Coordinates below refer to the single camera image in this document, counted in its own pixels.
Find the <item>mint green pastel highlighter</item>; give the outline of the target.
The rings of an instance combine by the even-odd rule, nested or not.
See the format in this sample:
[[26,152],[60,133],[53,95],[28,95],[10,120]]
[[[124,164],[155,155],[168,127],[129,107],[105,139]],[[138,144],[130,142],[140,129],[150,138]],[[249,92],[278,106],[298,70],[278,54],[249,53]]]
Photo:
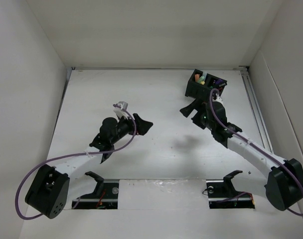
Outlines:
[[204,79],[205,79],[205,77],[201,76],[201,77],[199,77],[198,81],[202,82],[202,81],[204,81]]

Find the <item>orange pastel highlighter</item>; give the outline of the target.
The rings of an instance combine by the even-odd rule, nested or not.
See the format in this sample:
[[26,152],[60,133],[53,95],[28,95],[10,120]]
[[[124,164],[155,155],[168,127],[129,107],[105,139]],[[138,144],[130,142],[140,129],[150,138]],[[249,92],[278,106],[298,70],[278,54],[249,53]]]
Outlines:
[[195,74],[194,77],[195,77],[195,81],[197,82],[200,79],[201,76],[199,74]]

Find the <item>black highlighter purple cap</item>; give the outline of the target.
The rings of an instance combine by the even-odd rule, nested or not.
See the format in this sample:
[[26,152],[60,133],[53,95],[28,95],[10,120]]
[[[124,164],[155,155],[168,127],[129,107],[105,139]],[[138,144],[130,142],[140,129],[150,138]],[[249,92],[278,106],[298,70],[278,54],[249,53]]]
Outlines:
[[217,79],[216,81],[215,81],[215,85],[220,85],[220,84],[222,84],[223,83],[223,80],[222,79]]

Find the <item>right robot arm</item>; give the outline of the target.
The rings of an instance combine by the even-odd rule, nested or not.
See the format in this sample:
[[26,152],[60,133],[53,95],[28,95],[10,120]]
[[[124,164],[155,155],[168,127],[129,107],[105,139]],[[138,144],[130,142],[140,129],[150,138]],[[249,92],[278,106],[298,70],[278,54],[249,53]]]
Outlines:
[[238,155],[242,156],[265,177],[264,195],[279,211],[289,210],[303,200],[303,168],[296,160],[286,160],[256,145],[248,139],[242,129],[228,122],[221,100],[194,100],[180,109],[184,117],[196,111],[192,122],[201,129],[209,129],[213,138]]

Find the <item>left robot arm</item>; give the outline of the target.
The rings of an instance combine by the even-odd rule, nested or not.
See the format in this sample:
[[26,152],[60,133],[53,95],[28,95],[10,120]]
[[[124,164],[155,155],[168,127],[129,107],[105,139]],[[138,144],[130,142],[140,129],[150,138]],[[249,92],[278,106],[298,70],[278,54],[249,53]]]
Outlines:
[[49,219],[56,217],[72,196],[72,186],[85,178],[77,192],[81,197],[89,194],[99,197],[103,193],[104,179],[92,172],[97,164],[97,155],[105,162],[116,151],[115,143],[126,135],[145,135],[153,126],[152,122],[143,120],[138,114],[130,115],[127,111],[119,113],[116,118],[103,120],[99,133],[89,145],[89,152],[66,155],[66,162],[49,166],[43,162],[36,166],[37,172],[26,196],[25,202]]

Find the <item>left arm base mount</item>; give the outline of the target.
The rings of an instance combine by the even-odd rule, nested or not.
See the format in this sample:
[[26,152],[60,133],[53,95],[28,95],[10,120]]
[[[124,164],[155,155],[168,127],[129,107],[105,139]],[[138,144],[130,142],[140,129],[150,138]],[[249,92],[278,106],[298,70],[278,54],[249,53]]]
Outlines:
[[116,210],[118,208],[120,181],[104,179],[89,171],[76,180],[73,189],[83,193],[71,201],[74,210]]

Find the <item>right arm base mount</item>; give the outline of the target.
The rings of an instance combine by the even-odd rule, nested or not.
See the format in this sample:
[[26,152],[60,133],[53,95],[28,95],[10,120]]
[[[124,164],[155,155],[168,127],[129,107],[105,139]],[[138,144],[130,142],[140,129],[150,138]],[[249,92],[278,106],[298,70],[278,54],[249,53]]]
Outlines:
[[243,171],[235,170],[222,179],[206,179],[202,194],[208,197],[210,209],[255,209],[252,194],[234,188],[232,179],[240,173]]

